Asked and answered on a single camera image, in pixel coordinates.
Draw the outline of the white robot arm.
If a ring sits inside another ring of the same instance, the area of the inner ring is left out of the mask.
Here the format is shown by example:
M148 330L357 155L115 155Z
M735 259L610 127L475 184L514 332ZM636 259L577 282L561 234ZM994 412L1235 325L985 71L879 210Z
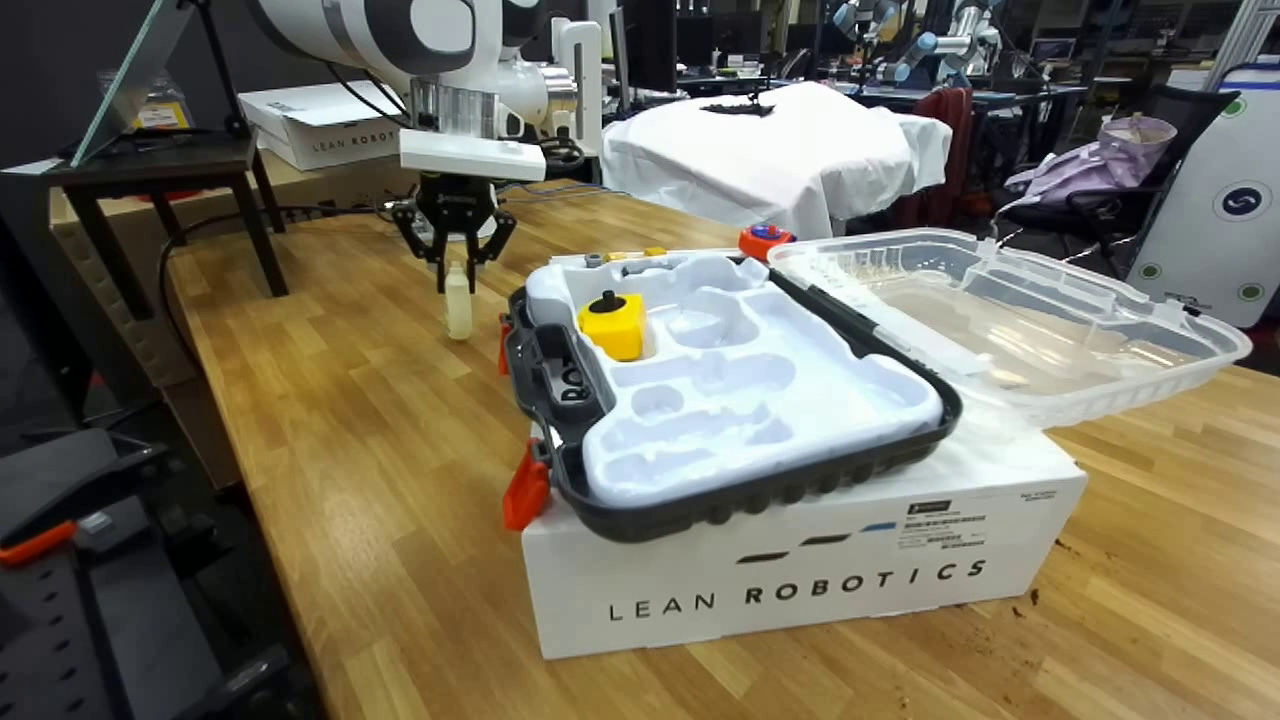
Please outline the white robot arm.
M394 221L406 243L475 290L517 229L499 210L503 182L544 182L532 141L548 110L538 65L522 57L542 0L252 0L277 42L301 57L362 69L400 92L397 155L420 176Z

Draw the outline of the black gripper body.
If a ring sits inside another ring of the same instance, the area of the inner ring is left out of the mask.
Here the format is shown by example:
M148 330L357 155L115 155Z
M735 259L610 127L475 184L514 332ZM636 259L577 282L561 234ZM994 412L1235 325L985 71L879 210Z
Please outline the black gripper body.
M475 234L495 213L495 184L473 176L426 176L417 210L442 234Z

